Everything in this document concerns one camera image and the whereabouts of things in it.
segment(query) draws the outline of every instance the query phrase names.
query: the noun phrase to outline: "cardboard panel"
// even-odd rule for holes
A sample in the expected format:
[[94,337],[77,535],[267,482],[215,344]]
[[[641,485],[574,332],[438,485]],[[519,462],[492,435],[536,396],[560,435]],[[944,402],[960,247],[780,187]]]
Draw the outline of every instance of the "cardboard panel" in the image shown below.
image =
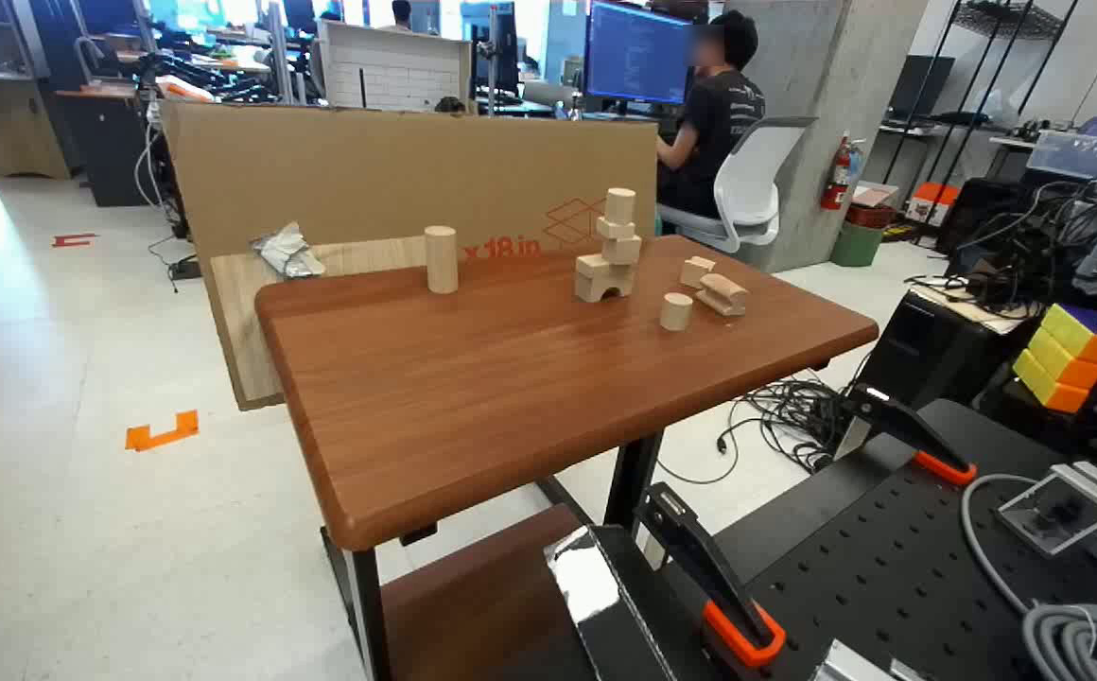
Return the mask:
[[655,219],[652,125],[167,102],[163,127],[244,407],[279,402],[255,318],[277,277],[251,243],[293,219],[333,277],[425,265],[428,223],[467,262],[599,251],[610,187],[641,194],[645,235]]

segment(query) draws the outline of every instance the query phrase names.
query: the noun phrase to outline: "gray floor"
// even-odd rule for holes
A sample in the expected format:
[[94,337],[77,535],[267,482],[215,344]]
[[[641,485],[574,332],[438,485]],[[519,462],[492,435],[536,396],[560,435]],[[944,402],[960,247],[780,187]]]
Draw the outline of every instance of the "gray floor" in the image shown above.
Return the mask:
[[[55,235],[94,243],[55,251]],[[0,681],[360,677],[288,412],[236,407],[204,289],[172,289],[147,253],[163,237],[159,213],[101,213],[72,180],[0,180]],[[901,281],[934,267],[927,251],[886,247],[876,267],[789,281],[886,320]],[[823,378],[840,386],[860,361]],[[177,407],[200,407],[197,440],[127,449],[127,426]],[[723,470],[723,424],[713,407],[669,426],[662,458],[693,475]],[[713,531],[801,482],[757,430],[743,455],[717,488],[678,485]],[[603,455],[565,485],[599,511],[610,470]],[[383,579],[536,508],[519,488],[417,550],[385,546]]]

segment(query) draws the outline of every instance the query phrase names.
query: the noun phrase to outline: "yellow object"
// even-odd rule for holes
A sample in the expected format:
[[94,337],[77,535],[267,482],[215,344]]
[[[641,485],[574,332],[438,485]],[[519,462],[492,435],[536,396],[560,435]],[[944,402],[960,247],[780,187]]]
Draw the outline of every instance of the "yellow object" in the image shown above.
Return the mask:
[[1097,332],[1084,324],[1069,305],[1048,305],[1038,337],[1057,337],[1076,361],[1097,363]]
[[1046,375],[1032,351],[1022,351],[1013,375],[1032,390],[1032,396],[1052,412],[1079,412],[1085,404],[1085,390],[1063,386]]
[[1013,361],[1013,375],[1052,412],[1079,412],[1097,386],[1097,332],[1072,310],[1048,305],[1038,337]]

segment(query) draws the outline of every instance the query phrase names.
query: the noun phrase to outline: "computer monitor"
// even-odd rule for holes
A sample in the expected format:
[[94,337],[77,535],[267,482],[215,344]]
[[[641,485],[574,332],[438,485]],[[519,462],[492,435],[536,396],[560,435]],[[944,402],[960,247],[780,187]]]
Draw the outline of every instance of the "computer monitor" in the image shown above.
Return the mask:
[[932,117],[954,66],[954,55],[907,55],[889,97],[889,117]]
[[316,0],[283,0],[283,20],[288,20],[293,29],[320,35]]
[[693,24],[623,2],[594,2],[588,24],[588,97],[683,107]]

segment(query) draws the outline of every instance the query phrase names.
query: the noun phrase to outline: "fire extinguisher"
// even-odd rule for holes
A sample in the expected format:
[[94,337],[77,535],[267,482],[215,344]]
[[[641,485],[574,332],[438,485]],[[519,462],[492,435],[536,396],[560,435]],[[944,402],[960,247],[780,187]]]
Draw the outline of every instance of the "fire extinguisher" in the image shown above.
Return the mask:
[[852,137],[844,137],[825,174],[823,213],[840,213],[849,206],[860,168],[864,168],[864,149]]

